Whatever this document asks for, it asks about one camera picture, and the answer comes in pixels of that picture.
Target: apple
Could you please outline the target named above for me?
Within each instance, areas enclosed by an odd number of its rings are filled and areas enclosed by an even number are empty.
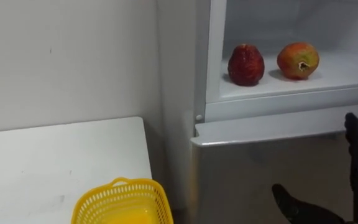
[[[307,80],[317,69],[319,62],[317,50],[304,42],[284,47],[277,57],[277,65],[284,77],[292,80]]]
[[[238,45],[229,60],[229,77],[239,86],[255,86],[265,73],[264,58],[257,47]]]

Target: yellow basket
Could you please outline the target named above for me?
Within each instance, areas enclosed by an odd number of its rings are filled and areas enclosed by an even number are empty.
[[[117,178],[80,198],[71,224],[173,224],[164,189],[150,179]]]

